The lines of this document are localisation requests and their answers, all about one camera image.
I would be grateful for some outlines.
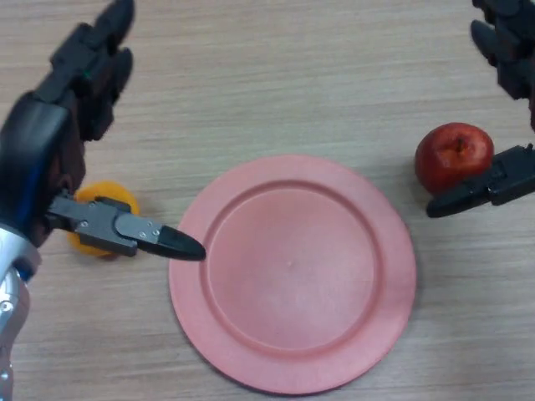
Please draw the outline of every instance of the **screw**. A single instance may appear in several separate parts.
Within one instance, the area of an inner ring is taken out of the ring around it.
[[[9,301],[4,301],[0,303],[0,310],[2,312],[9,312],[13,310],[13,304]]]

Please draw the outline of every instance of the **table surface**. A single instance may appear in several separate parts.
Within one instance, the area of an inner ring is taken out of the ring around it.
[[[103,0],[2,0],[0,109]],[[176,225],[215,177],[263,155],[337,160],[373,181],[408,224],[419,264],[409,327],[368,374],[311,399],[532,400],[535,209],[432,221],[415,183],[422,136],[460,120],[497,150],[535,139],[525,101],[496,86],[472,46],[468,0],[138,1],[135,74],[116,122],[88,145],[86,183],[113,179]],[[262,400],[203,362],[169,300],[167,262],[43,247],[13,352],[16,400]]]

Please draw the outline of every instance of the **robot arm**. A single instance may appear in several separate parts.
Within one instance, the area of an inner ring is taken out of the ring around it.
[[[515,100],[529,99],[535,130],[535,2],[472,0],[487,23],[474,21],[471,37],[497,70],[498,84]],[[535,192],[535,149],[514,146],[495,155],[489,170],[436,196],[429,217],[460,213],[487,202],[495,206]]]
[[[116,200],[88,204],[73,194],[85,176],[84,144],[102,139],[130,77],[133,58],[122,40],[134,1],[115,0],[81,23],[51,58],[43,82],[21,96],[0,130],[0,400],[11,401],[11,349],[28,315],[26,282],[40,264],[38,248],[53,229],[79,234],[85,245],[133,256],[138,249],[203,260],[187,234],[130,214]]]

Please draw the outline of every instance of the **wooden table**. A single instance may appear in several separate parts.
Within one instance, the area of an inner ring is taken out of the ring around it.
[[[2,0],[0,108],[103,0]],[[410,227],[420,268],[410,325],[376,368],[317,400],[533,400],[535,198],[425,217],[412,156],[452,120],[497,150],[535,140],[527,103],[474,49],[468,0],[138,0],[135,74],[86,183],[113,179],[176,225],[196,194],[263,155],[320,155],[369,177]],[[43,247],[13,353],[17,401],[261,400],[203,362],[181,332],[165,260]]]

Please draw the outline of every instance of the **orange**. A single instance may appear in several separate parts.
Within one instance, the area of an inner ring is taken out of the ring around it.
[[[86,186],[74,194],[74,198],[78,202],[87,203],[93,201],[98,196],[105,196],[116,201],[124,202],[130,205],[130,212],[135,215],[140,214],[140,206],[135,197],[124,186],[114,181],[100,181],[92,185]],[[87,246],[80,243],[78,234],[70,232],[68,239],[71,245],[81,253],[91,256],[111,256],[113,252],[104,251],[93,246]]]

